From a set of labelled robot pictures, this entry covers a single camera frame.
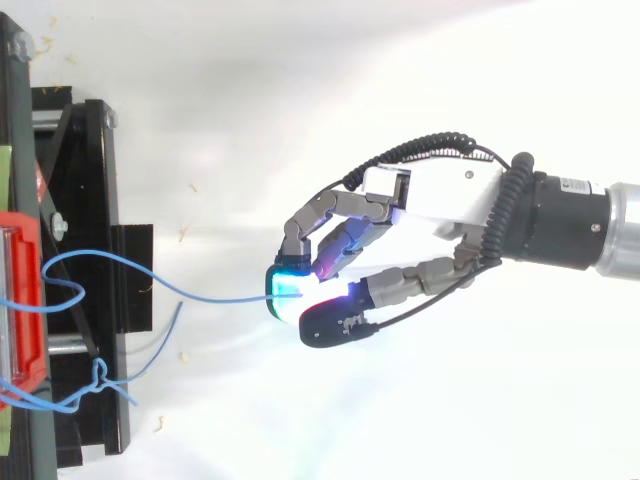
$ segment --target coiled cable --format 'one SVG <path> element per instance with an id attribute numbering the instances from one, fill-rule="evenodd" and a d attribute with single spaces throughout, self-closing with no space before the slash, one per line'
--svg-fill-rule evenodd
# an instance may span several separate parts
<path id="1" fill-rule="evenodd" d="M 522 152 L 513 157 L 512 168 L 505 173 L 498 196 L 493 202 L 487 226 L 480 244 L 480 263 L 488 267 L 502 264 L 502 246 L 509 223 L 522 196 L 533 177 L 533 156 Z"/>
<path id="2" fill-rule="evenodd" d="M 402 163 L 408 158 L 419 157 L 425 153 L 443 148 L 451 148 L 463 155 L 468 155 L 475 150 L 476 141 L 468 135 L 458 132 L 434 133 L 432 135 L 415 138 L 391 150 L 387 150 L 354 168 L 342 178 L 342 184 L 347 190 L 353 192 L 362 185 L 364 172 L 369 167 L 375 167 L 381 163 Z"/>

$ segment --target screw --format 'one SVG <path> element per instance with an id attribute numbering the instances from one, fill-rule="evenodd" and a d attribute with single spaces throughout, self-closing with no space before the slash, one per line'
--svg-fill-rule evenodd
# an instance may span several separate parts
<path id="1" fill-rule="evenodd" d="M 57 242 L 64 238 L 64 234 L 69 230 L 69 224 L 64 221 L 58 212 L 51 216 L 51 233 Z"/>
<path id="2" fill-rule="evenodd" d="M 112 130 L 118 127 L 118 114 L 115 110 L 109 109 L 104 112 L 104 124 Z"/>
<path id="3" fill-rule="evenodd" d="M 21 62 L 33 60 L 36 54 L 36 44 L 27 32 L 16 33 L 9 42 L 9 55 Z"/>

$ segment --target blue cable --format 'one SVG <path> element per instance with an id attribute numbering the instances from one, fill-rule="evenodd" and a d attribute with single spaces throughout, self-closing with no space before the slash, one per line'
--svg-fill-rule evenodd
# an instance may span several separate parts
<path id="1" fill-rule="evenodd" d="M 19 310 L 19 311 L 29 312 L 29 313 L 56 313 L 76 305 L 85 297 L 85 294 L 86 294 L 84 288 L 82 288 L 82 285 L 69 280 L 51 278 L 47 275 L 47 271 L 56 262 L 59 262 L 61 260 L 65 260 L 71 257 L 81 256 L 81 255 L 94 255 L 94 256 L 104 257 L 111 260 L 115 260 L 116 262 L 123 263 L 124 265 L 128 265 L 129 267 L 135 268 L 136 270 L 139 270 L 140 272 L 145 273 L 146 275 L 158 281 L 165 287 L 169 288 L 170 290 L 173 290 L 174 292 L 179 293 L 180 295 L 186 298 L 189 298 L 191 300 L 197 300 L 199 302 L 215 303 L 215 304 L 232 304 L 232 303 L 249 303 L 249 302 L 262 301 L 262 300 L 270 300 L 276 297 L 277 298 L 298 298 L 302 296 L 299 294 L 263 295 L 258 297 L 231 298 L 231 299 L 215 299 L 215 298 L 201 297 L 198 295 L 193 295 L 191 293 L 185 292 L 184 290 L 170 284 L 160 276 L 156 275 L 148 268 L 143 267 L 142 265 L 136 262 L 132 262 L 131 260 L 128 260 L 126 258 L 120 257 L 118 255 L 114 255 L 113 253 L 103 252 L 100 250 L 74 250 L 72 252 L 66 252 L 66 253 L 57 255 L 42 266 L 42 278 L 46 283 L 49 283 L 52 285 L 59 285 L 62 287 L 69 287 L 78 292 L 78 294 L 75 297 L 73 297 L 71 300 L 68 300 L 59 305 L 49 305 L 46 307 L 38 307 L 34 305 L 25 305 L 22 303 L 16 303 L 6 298 L 0 298 L 0 305 L 3 305 L 8 308 L 12 308 L 14 310 Z M 105 388 L 109 387 L 116 390 L 133 405 L 137 405 L 136 401 L 119 385 L 129 383 L 139 378 L 141 375 L 143 375 L 147 371 L 147 369 L 153 364 L 153 362 L 156 361 L 156 359 L 164 349 L 165 345 L 167 344 L 167 341 L 169 340 L 171 333 L 173 332 L 173 329 L 178 320 L 178 315 L 180 314 L 180 310 L 182 309 L 182 304 L 183 302 L 180 302 L 178 304 L 178 308 L 176 308 L 176 311 L 173 315 L 173 320 L 171 321 L 171 326 L 169 327 L 169 331 L 167 332 L 167 335 L 162 341 L 160 348 L 155 353 L 155 355 L 151 358 L 151 360 L 149 360 L 149 362 L 144 366 L 144 368 L 140 370 L 138 373 L 136 373 L 134 376 L 126 378 L 124 380 L 116 380 L 116 381 L 109 380 L 107 378 L 107 374 L 108 374 L 107 364 L 104 363 L 104 360 L 102 360 L 101 358 L 95 358 L 93 360 L 93 366 L 91 369 L 91 374 L 92 374 L 91 383 L 58 403 L 49 402 L 47 400 L 43 400 L 39 397 L 31 395 L 25 392 L 24 390 L 17 388 L 11 382 L 9 382 L 8 380 L 2 377 L 0 377 L 0 387 L 2 387 L 3 389 L 2 391 L 6 390 L 8 392 L 11 392 L 17 395 L 18 397 L 20 397 L 22 400 L 15 400 L 13 398 L 9 398 L 6 395 L 0 394 L 0 401 L 2 401 L 7 405 L 11 405 L 13 407 L 24 408 L 28 410 L 55 411 L 59 413 L 74 413 L 78 411 L 78 408 L 80 407 L 80 399 L 82 398 L 83 395 L 90 392 L 99 393 Z"/>
<path id="2" fill-rule="evenodd" d="M 86 294 L 84 288 L 82 288 L 82 285 L 76 282 L 68 281 L 68 280 L 51 278 L 47 275 L 47 271 L 49 270 L 49 268 L 51 268 L 51 265 L 53 265 L 54 263 L 57 263 L 61 260 L 65 260 L 67 258 L 78 257 L 81 255 L 94 255 L 97 257 L 109 258 L 111 260 L 115 260 L 116 262 L 123 263 L 131 268 L 135 268 L 136 270 L 139 270 L 140 272 L 150 276 L 151 278 L 158 281 L 168 289 L 173 290 L 176 293 L 179 293 L 183 297 L 189 298 L 191 300 L 196 300 L 198 302 L 215 303 L 215 304 L 231 304 L 231 303 L 259 302 L 262 300 L 270 300 L 274 298 L 273 295 L 262 295 L 259 297 L 245 297 L 245 298 L 223 298 L 223 299 L 201 297 L 198 295 L 194 295 L 192 293 L 185 292 L 184 290 L 170 284 L 160 276 L 156 275 L 148 268 L 143 267 L 142 265 L 136 262 L 132 262 L 131 260 L 128 260 L 126 258 L 120 257 L 118 255 L 114 255 L 113 253 L 102 252 L 100 250 L 74 250 L 72 252 L 61 253 L 60 255 L 53 257 L 51 260 L 49 260 L 47 263 L 45 263 L 42 266 L 42 278 L 46 283 L 49 283 L 52 285 L 60 285 L 62 287 L 73 288 L 78 292 L 78 294 L 75 297 L 73 297 L 71 300 L 67 300 L 66 302 L 61 303 L 59 305 L 48 305 L 46 307 L 36 307 L 33 305 L 25 305 L 22 303 L 12 302 L 11 300 L 7 300 L 6 298 L 0 298 L 0 305 L 4 305 L 5 307 L 13 308 L 15 310 L 19 310 L 22 312 L 30 312 L 30 313 L 57 313 L 73 307 L 75 304 L 79 303 Z M 278 298 L 299 298 L 301 297 L 301 295 L 287 294 L 287 295 L 277 295 L 277 297 Z"/>
<path id="3" fill-rule="evenodd" d="M 173 333 L 173 329 L 176 326 L 176 322 L 178 321 L 178 316 L 180 315 L 180 310 L 182 309 L 182 305 L 184 302 L 180 302 L 178 307 L 176 308 L 175 313 L 173 314 L 173 319 L 171 320 L 171 325 L 169 326 L 169 330 L 160 344 L 160 347 L 156 351 L 155 355 L 151 357 L 151 360 L 135 375 L 129 378 L 125 378 L 124 380 L 109 380 L 107 378 L 108 368 L 107 364 L 104 363 L 104 360 L 101 358 L 95 358 L 93 360 L 93 367 L 91 369 L 91 383 L 85 387 L 82 387 L 80 390 L 75 392 L 74 394 L 68 396 L 64 400 L 60 402 L 53 403 L 47 400 L 43 400 L 39 397 L 31 395 L 24 390 L 19 389 L 18 387 L 11 384 L 11 382 L 0 377 L 0 387 L 4 390 L 9 391 L 23 400 L 15 400 L 13 398 L 7 397 L 6 395 L 0 394 L 0 401 L 7 405 L 11 405 L 12 407 L 24 408 L 27 410 L 37 410 L 37 411 L 54 411 L 59 413 L 75 413 L 80 408 L 80 399 L 86 395 L 87 393 L 99 393 L 105 388 L 113 388 L 115 391 L 120 393 L 123 397 L 125 397 L 131 404 L 138 405 L 137 402 L 131 397 L 124 389 L 122 389 L 119 385 L 123 385 L 129 382 L 132 382 L 142 376 L 149 367 L 156 361 L 165 345 L 169 341 L 169 337 Z"/>

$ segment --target robotic hand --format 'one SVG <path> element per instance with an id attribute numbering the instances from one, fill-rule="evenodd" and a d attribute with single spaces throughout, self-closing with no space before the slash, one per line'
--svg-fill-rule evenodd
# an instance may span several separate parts
<path id="1" fill-rule="evenodd" d="M 348 191 L 333 190 L 339 185 Z M 360 186 L 362 195 L 352 193 Z M 312 262 L 308 237 L 334 214 L 347 220 L 320 242 Z M 407 216 L 436 220 L 436 235 L 461 238 L 453 257 L 336 283 L 364 247 Z M 420 137 L 369 160 L 314 195 L 284 232 L 267 271 L 267 294 L 303 297 L 276 297 L 267 305 L 274 316 L 297 322 L 301 340 L 316 348 L 398 323 L 469 286 L 503 256 L 640 279 L 640 186 L 605 189 L 534 172 L 528 153 L 509 166 L 459 133 Z M 383 323 L 364 317 L 365 310 L 419 294 L 433 298 Z"/>

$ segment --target red box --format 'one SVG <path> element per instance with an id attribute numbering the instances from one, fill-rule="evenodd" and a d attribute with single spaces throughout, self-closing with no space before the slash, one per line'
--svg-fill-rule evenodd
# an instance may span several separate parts
<path id="1" fill-rule="evenodd" d="M 0 228 L 10 229 L 11 272 L 13 298 L 16 303 L 42 306 L 40 279 L 40 222 L 28 215 L 0 212 Z M 12 383 L 32 392 L 47 376 L 45 318 L 41 313 L 13 310 L 15 358 L 20 375 Z M 11 398 L 18 398 L 5 393 Z M 6 405 L 0 402 L 0 410 Z"/>

